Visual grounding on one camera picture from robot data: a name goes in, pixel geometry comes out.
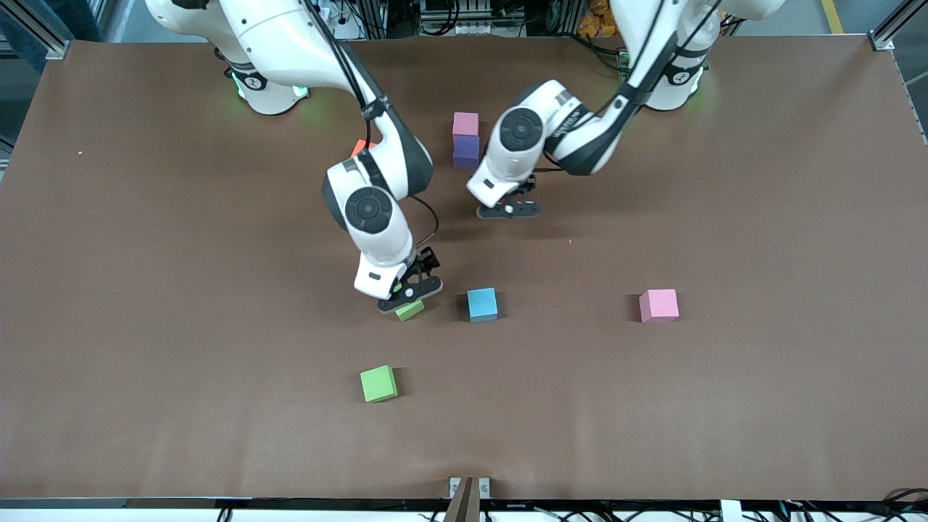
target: metal bracket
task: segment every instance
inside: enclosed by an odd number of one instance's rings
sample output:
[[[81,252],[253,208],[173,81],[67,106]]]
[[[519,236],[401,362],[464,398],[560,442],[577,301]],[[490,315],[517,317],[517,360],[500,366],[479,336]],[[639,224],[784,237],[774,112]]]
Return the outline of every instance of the metal bracket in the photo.
[[[445,512],[445,520],[447,522],[478,522],[480,520],[480,497],[477,496],[479,488],[477,479],[472,476],[463,480],[459,478],[458,484],[460,488],[455,486],[455,494],[451,498],[451,503],[448,504],[448,511]]]
[[[722,499],[722,522],[743,522],[741,517],[741,501],[730,501]]]
[[[867,38],[870,40],[870,47],[873,47],[874,51],[892,51],[896,48],[892,40],[877,40],[876,33],[873,31],[867,33]]]
[[[45,59],[65,59],[68,56],[68,49],[71,48],[71,40],[64,43],[61,49],[48,49]]]
[[[448,479],[448,498],[449,499],[455,496],[455,493],[458,491],[458,485],[460,484],[460,482],[461,482],[460,476],[452,476],[451,478]],[[478,486],[480,487],[480,498],[481,499],[492,498],[490,497],[490,477],[489,476],[482,476],[480,478],[480,481],[478,482]]]

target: green block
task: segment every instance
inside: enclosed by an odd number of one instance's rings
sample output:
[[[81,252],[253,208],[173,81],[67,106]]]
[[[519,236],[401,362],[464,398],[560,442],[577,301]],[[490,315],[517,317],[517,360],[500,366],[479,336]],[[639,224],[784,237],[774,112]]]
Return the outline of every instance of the green block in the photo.
[[[389,366],[361,372],[361,387],[367,402],[380,402],[399,395],[396,380],[393,379],[393,368]]]
[[[405,307],[398,308],[396,310],[396,317],[400,318],[400,320],[407,320],[424,309],[425,303],[416,301],[415,303],[409,303]]]

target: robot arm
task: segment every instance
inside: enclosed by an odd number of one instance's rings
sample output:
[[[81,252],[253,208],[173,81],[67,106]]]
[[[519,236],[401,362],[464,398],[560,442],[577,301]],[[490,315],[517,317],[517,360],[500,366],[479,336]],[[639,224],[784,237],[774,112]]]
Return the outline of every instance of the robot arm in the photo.
[[[556,80],[519,96],[496,123],[483,161],[468,181],[468,190],[482,204],[478,216],[537,215],[537,203],[522,196],[535,186],[533,171],[542,153],[572,176],[595,174],[612,157],[619,138],[642,106],[669,110],[682,105],[695,91],[702,62],[718,37],[719,20],[714,13],[721,2],[612,0],[634,63],[628,79],[601,116]],[[783,0],[724,2],[734,6],[730,8],[735,16],[763,18]],[[537,132],[527,123],[529,113],[537,117],[532,121],[540,122]],[[513,124],[517,117],[520,123]],[[513,143],[520,149],[513,148]]]
[[[162,25],[203,35],[217,44],[237,80],[239,70],[244,69],[254,71],[257,87],[329,87],[354,94],[362,105],[362,116],[377,126],[382,140],[377,148],[363,149],[332,166],[322,187],[335,221],[361,251],[354,287],[379,298],[378,308],[384,313],[441,290],[441,280],[430,275],[438,267],[437,260],[429,249],[416,253],[397,203],[428,187],[432,158],[360,58],[332,37],[304,0],[147,1]],[[199,2],[202,8],[184,8],[177,2]],[[186,27],[166,23],[178,19]],[[242,83],[252,87],[247,81]],[[246,94],[250,103],[251,94]]]

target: foam block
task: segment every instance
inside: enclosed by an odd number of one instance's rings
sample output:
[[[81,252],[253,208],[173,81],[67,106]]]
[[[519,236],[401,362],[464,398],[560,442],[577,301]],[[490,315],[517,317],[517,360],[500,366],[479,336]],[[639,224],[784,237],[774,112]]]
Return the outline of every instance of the foam block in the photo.
[[[380,402],[399,395],[393,368],[389,366],[361,372],[361,388],[364,389],[364,400],[367,402]]]
[[[496,319],[496,290],[481,288],[467,291],[467,306],[470,310],[470,322],[484,322]]]
[[[475,169],[480,164],[480,139],[476,136],[455,137],[455,168]]]
[[[455,112],[455,124],[451,129],[454,137],[479,136],[480,116],[476,112]]]
[[[638,298],[641,322],[670,322],[680,317],[676,290],[648,290]]]
[[[374,143],[373,141],[371,141],[371,142],[370,142],[370,147],[368,147],[368,148],[369,148],[369,149],[373,149],[374,147],[377,147],[377,144]],[[357,156],[357,153],[360,152],[361,149],[363,149],[363,148],[364,148],[364,140],[363,140],[363,139],[358,139],[358,140],[357,140],[357,143],[354,144],[354,150],[351,151],[351,156],[354,158],[355,156]]]
[[[400,318],[400,320],[408,320],[424,309],[425,309],[425,303],[421,301],[416,301],[415,303],[409,303],[405,307],[397,308],[396,317]]]

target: orange object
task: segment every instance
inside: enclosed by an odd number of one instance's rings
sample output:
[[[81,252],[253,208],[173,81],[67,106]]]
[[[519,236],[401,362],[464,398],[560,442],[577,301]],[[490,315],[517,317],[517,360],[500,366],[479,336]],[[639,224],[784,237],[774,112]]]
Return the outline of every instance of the orange object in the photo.
[[[374,143],[374,142],[371,142],[369,148],[370,148],[370,149],[373,149],[374,147],[377,147],[377,144]],[[357,156],[357,153],[360,152],[361,149],[363,149],[363,148],[364,148],[364,140],[363,140],[363,139],[358,139],[358,140],[357,140],[357,144],[354,145],[354,150],[352,150],[351,157],[354,158],[355,156]]]
[[[609,10],[609,1],[608,0],[588,0],[589,10],[593,11],[593,14],[596,16],[601,16],[602,13],[605,13]]]
[[[592,38],[599,32],[599,19],[590,15],[585,15],[580,19],[577,26],[577,34],[584,38]]]
[[[606,11],[599,20],[599,36],[613,36],[619,32],[615,26],[615,18],[612,17],[612,11]]]

